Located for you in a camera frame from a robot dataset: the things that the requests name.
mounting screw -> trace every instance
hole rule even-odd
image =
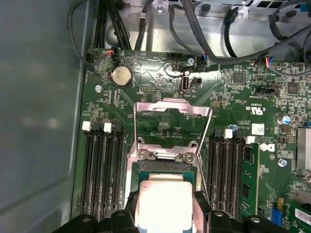
[[[146,159],[147,156],[148,156],[147,153],[144,152],[144,151],[138,152],[138,158],[139,158],[139,159]]]
[[[277,164],[280,166],[280,167],[285,167],[287,165],[287,161],[285,159],[279,159]]]
[[[215,215],[216,215],[217,217],[222,217],[222,216],[224,216],[224,214],[223,214],[222,212],[220,212],[220,211],[215,212]]]
[[[252,221],[252,222],[255,222],[255,223],[259,223],[259,222],[260,222],[260,219],[257,218],[257,217],[251,217],[251,221]]]
[[[103,87],[102,87],[102,86],[96,85],[96,87],[95,87],[95,91],[96,91],[96,92],[100,93],[102,90],[103,90]]]
[[[244,12],[243,11],[239,11],[238,12],[238,18],[243,18],[244,16]]]
[[[162,11],[163,11],[163,6],[161,6],[161,5],[157,6],[156,10],[157,10],[159,13],[162,13]]]
[[[194,65],[194,59],[193,58],[188,58],[187,65],[188,66],[193,66]]]
[[[187,155],[185,156],[185,162],[191,163],[192,161],[193,161],[193,156],[192,156],[192,154],[187,154]]]

white label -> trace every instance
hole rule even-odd
[[[295,209],[295,217],[311,225],[311,216],[298,209]]]
[[[265,144],[265,143],[262,143],[261,145],[260,145],[260,149],[262,150],[262,151],[270,151],[270,152],[275,152],[276,151],[276,146],[274,145],[274,144]]]
[[[264,124],[252,124],[252,134],[264,136]]]
[[[266,111],[265,108],[261,107],[246,107],[246,110],[251,110],[253,115],[262,116],[263,112]]]

chip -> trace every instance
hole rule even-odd
[[[214,108],[220,108],[220,102],[219,101],[213,101],[213,107]]]
[[[246,161],[251,161],[251,157],[252,157],[252,149],[249,147],[245,147],[244,150],[244,160]]]
[[[251,187],[248,186],[247,184],[243,184],[243,196],[246,198],[249,198],[249,191],[250,191]]]
[[[244,73],[234,73],[233,74],[233,82],[244,84]]]
[[[299,83],[287,83],[287,94],[298,95]]]

gray cable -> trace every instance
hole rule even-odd
[[[307,70],[303,73],[299,73],[299,74],[286,74],[286,73],[282,73],[280,71],[278,71],[277,69],[273,68],[273,67],[269,67],[269,70],[273,71],[275,74],[279,74],[281,76],[285,76],[285,77],[289,77],[289,78],[298,78],[300,76],[305,76],[305,75],[309,75],[311,74],[311,70]]]
[[[80,2],[72,5],[70,7],[70,10],[69,10],[69,13],[68,13],[68,31],[69,31],[69,38],[70,38],[70,41],[71,41],[71,44],[73,46],[73,49],[75,50],[77,56],[80,58],[80,60],[86,64],[87,66],[90,66],[90,67],[93,67],[93,66],[97,66],[99,65],[103,60],[106,59],[106,56],[103,56],[101,57],[98,61],[92,63],[92,62],[88,62],[82,55],[81,53],[79,52],[79,49],[78,49],[78,46],[77,46],[77,43],[74,39],[74,35],[73,35],[73,29],[72,29],[72,17],[73,17],[73,13],[74,11],[80,6],[82,5],[83,3],[86,3],[87,1],[89,0],[81,0]]]

cable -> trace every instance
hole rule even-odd
[[[147,13],[147,10],[149,9],[149,7],[152,5],[153,2],[154,2],[154,0],[147,0],[146,4],[144,5],[141,12]],[[142,41],[144,39],[146,25],[147,25],[146,19],[141,18],[139,21],[139,30],[138,30],[138,37],[137,37],[136,44],[135,44],[135,50],[141,49],[141,44],[142,44]]]
[[[180,37],[177,35],[173,22],[174,22],[174,17],[175,17],[175,8],[179,9],[179,10],[183,10],[184,8],[179,6],[179,5],[172,5],[170,8],[170,31],[171,34],[173,36],[173,38],[175,39],[175,41],[181,45],[182,47],[184,47],[186,50],[188,50],[190,53],[193,53],[197,56],[201,56],[200,53],[195,52],[192,48],[190,48],[188,45],[186,45],[181,39]]]
[[[308,32],[308,34],[306,36],[306,39],[305,39],[305,41],[303,43],[303,56],[304,56],[304,61],[305,61],[305,63],[307,65],[310,64],[309,60],[307,59],[307,46],[308,46],[310,37],[311,37],[311,31]]]
[[[96,28],[94,34],[94,45],[93,45],[94,48],[104,49],[106,23],[107,23],[107,11],[105,7],[105,1],[99,0]]]
[[[71,41],[71,44],[73,46],[73,49],[75,50],[77,56],[80,58],[80,60],[86,64],[87,66],[90,66],[90,67],[93,67],[93,66],[96,66],[96,65],[99,65],[103,60],[106,59],[106,56],[103,56],[101,57],[97,62],[88,62],[82,55],[81,53],[79,52],[79,49],[77,47],[77,43],[74,39],[74,35],[73,35],[73,29],[72,29],[72,17],[73,17],[73,13],[74,11],[80,6],[82,5],[83,3],[86,3],[87,1],[89,0],[81,0],[80,2],[72,5],[69,9],[69,13],[68,13],[68,31],[69,31],[69,38],[70,38],[70,41]]]
[[[271,52],[274,52],[278,49],[280,49],[281,47],[283,47],[284,45],[288,44],[289,42],[295,40],[297,37],[301,36],[302,34],[311,31],[311,24],[308,25],[307,27],[297,31],[295,34],[291,35],[290,37],[288,37],[287,39],[281,41],[280,43],[277,43],[265,50],[259,51],[259,52],[255,52],[252,53],[250,55],[247,56],[243,56],[243,57],[237,57],[237,58],[218,58],[215,56],[215,54],[213,53],[213,51],[211,50],[210,46],[208,45],[202,29],[198,23],[198,20],[195,16],[194,10],[192,8],[191,5],[191,0],[181,0],[186,12],[186,16],[188,18],[189,24],[191,26],[192,32],[196,38],[196,40],[199,42],[200,46],[202,47],[202,49],[207,53],[209,59],[217,64],[221,64],[221,65],[229,65],[229,64],[237,64],[237,63],[242,63],[244,61],[247,60],[252,60],[261,56],[265,56]]]
[[[123,20],[118,12],[118,9],[114,3],[113,0],[107,0],[106,1],[107,4],[109,5],[109,13],[110,13],[110,17],[112,21],[116,21],[116,25],[117,25],[117,29],[120,31],[120,33],[122,34],[122,38],[123,38],[123,43],[124,43],[124,49],[126,50],[132,50],[131,49],[131,44],[130,44],[130,40],[128,38],[128,34],[126,31],[126,28],[123,24]]]
[[[310,0],[291,0],[288,1],[282,5],[280,5],[277,10],[270,16],[270,20],[269,20],[269,25],[270,25],[270,30],[272,32],[272,34],[275,36],[276,39],[278,39],[279,41],[285,40],[287,39],[287,36],[284,35],[280,29],[278,28],[278,26],[276,25],[276,15],[278,14],[278,12],[283,9],[284,7],[287,6],[291,6],[291,5],[297,5],[297,4],[302,4],[302,3],[307,3],[310,2]],[[301,58],[301,61],[304,60],[303,59],[303,49],[302,47],[296,43],[295,41],[289,42],[288,43],[289,46],[291,46],[292,48],[294,48],[299,57]]]
[[[237,57],[230,43],[229,32],[230,32],[231,24],[234,23],[236,17],[238,16],[238,11],[239,11],[238,7],[234,8],[233,10],[230,9],[227,12],[224,18],[224,21],[223,21],[225,25],[225,31],[224,31],[225,47],[227,48],[231,57]]]
[[[106,25],[107,25],[107,8],[105,0],[100,0],[99,9],[102,12],[101,17],[99,19],[100,21],[100,27],[99,27],[99,48],[104,49],[105,48],[105,31],[106,31]]]

